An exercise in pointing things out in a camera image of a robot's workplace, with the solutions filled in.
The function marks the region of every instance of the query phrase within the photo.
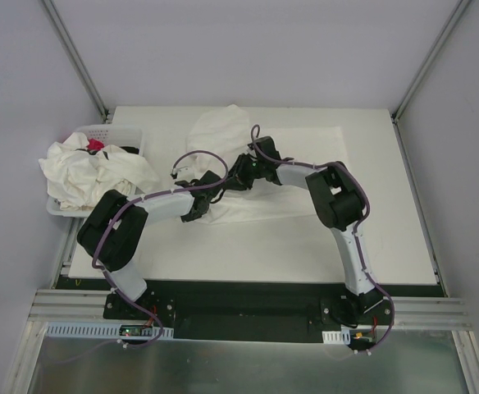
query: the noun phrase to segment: purple cable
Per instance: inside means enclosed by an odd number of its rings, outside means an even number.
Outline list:
[[[117,221],[119,220],[119,218],[121,217],[121,215],[133,204],[136,204],[136,203],[139,203],[141,202],[142,200],[146,200],[146,199],[153,199],[155,197],[159,197],[161,195],[170,195],[170,194],[174,194],[174,193],[187,193],[187,192],[190,192],[190,191],[195,191],[195,190],[205,190],[205,189],[211,189],[215,186],[219,186],[220,184],[222,184],[223,182],[226,181],[226,178],[227,178],[227,175],[229,173],[229,168],[228,166],[226,165],[225,163],[225,160],[223,160],[222,158],[220,158],[217,154],[213,153],[213,152],[209,152],[207,150],[193,150],[191,152],[188,152],[188,153],[185,153],[183,156],[181,156],[180,158],[178,158],[176,160],[176,162],[174,163],[174,165],[172,166],[173,170],[176,169],[176,166],[177,164],[183,160],[184,158],[192,155],[192,154],[195,154],[195,153],[203,153],[203,154],[209,154],[211,156],[213,156],[214,158],[217,158],[221,164],[223,164],[223,167],[225,168],[225,175],[219,180],[219,181],[216,181],[216,182],[213,182],[211,183],[210,185],[203,185],[203,186],[191,186],[191,187],[186,187],[186,188],[182,188],[182,189],[174,189],[174,190],[163,190],[163,191],[158,191],[156,193],[152,193],[150,195],[145,195],[143,198],[139,197],[137,199],[133,199],[131,201],[129,201],[128,203],[126,203],[125,205],[123,205],[119,211],[117,211],[117,213],[114,215],[114,217],[112,218],[112,220],[108,223],[108,226],[107,226],[107,229],[105,230],[105,232],[103,233],[103,236],[101,237],[101,239],[99,240],[99,243],[98,243],[98,247],[96,248],[95,252],[94,252],[94,256],[92,257],[92,267],[93,268],[96,268],[96,269],[101,269],[102,272],[103,272],[103,275],[105,277],[105,279],[107,279],[107,282],[110,284],[111,287],[115,288],[116,289],[116,293],[128,304],[128,305],[131,305],[133,306],[134,308],[136,308],[137,310],[140,310],[141,312],[147,314],[148,316],[150,316],[154,322],[157,323],[157,325],[159,326],[159,333],[155,336],[155,337],[152,337],[150,340],[146,341],[145,343],[142,343],[140,345],[130,345],[131,347],[133,348],[139,348],[139,347],[145,347],[145,346],[148,346],[150,345],[151,343],[155,342],[156,340],[158,340],[161,335],[163,334],[164,332],[164,328],[163,328],[163,324],[161,323],[161,321],[159,320],[159,318],[157,318],[157,316],[155,314],[153,314],[152,312],[150,312],[149,310],[146,310],[145,308],[143,308],[141,305],[137,305],[133,300],[131,300],[125,293],[123,293],[120,289],[117,288],[117,285],[116,283],[114,283],[114,281],[110,278],[110,275],[108,274],[107,270],[105,269],[104,266],[102,265],[97,265],[97,262],[98,262],[98,258],[99,258],[99,254],[101,253],[101,249],[103,248],[103,245],[105,243],[105,241],[107,240],[108,236],[110,235],[110,231],[112,230],[112,228],[114,227],[114,225],[117,223]]]
[[[356,222],[353,228],[353,235],[354,239],[356,240],[356,248],[358,249],[358,257],[360,258],[360,264],[362,265],[362,270],[365,273],[365,276],[369,280],[369,282],[376,288],[378,291],[384,295],[384,297],[390,302],[390,324],[387,330],[385,331],[385,334],[383,335],[382,338],[372,347],[374,349],[378,345],[380,345],[390,334],[391,330],[393,329],[393,326],[395,325],[395,303],[393,302],[393,298],[390,296],[390,294],[385,291],[385,289],[380,286],[376,281],[372,278],[371,274],[368,272],[367,269],[367,264],[365,263],[365,258],[363,257],[363,250],[362,250],[362,244],[360,243],[359,237],[358,237],[358,228],[362,222],[369,217],[369,214],[371,213],[371,205],[369,204],[369,198],[365,194],[365,191],[363,191],[363,188],[360,186],[358,181],[356,181],[356,178],[354,178],[353,174],[351,174],[345,166],[338,162],[328,162],[328,163],[323,163],[318,166],[309,164],[309,163],[302,163],[302,162],[295,162],[292,158],[287,158],[286,160],[275,160],[274,158],[271,158],[270,156],[267,156],[262,150],[258,147],[258,145],[255,142],[254,138],[254,132],[256,132],[256,138],[259,137],[259,132],[261,130],[260,125],[254,125],[253,128],[250,130],[250,139],[252,140],[252,144],[254,147],[254,150],[256,151],[256,154],[259,154],[266,160],[276,163],[276,164],[284,164],[287,166],[301,166],[301,167],[307,167],[307,168],[312,168],[312,169],[319,169],[319,168],[325,168],[325,167],[336,167],[340,171],[342,171],[355,185],[356,189],[358,190],[358,193],[362,196],[363,199],[363,204],[365,205],[365,214],[363,217]]]

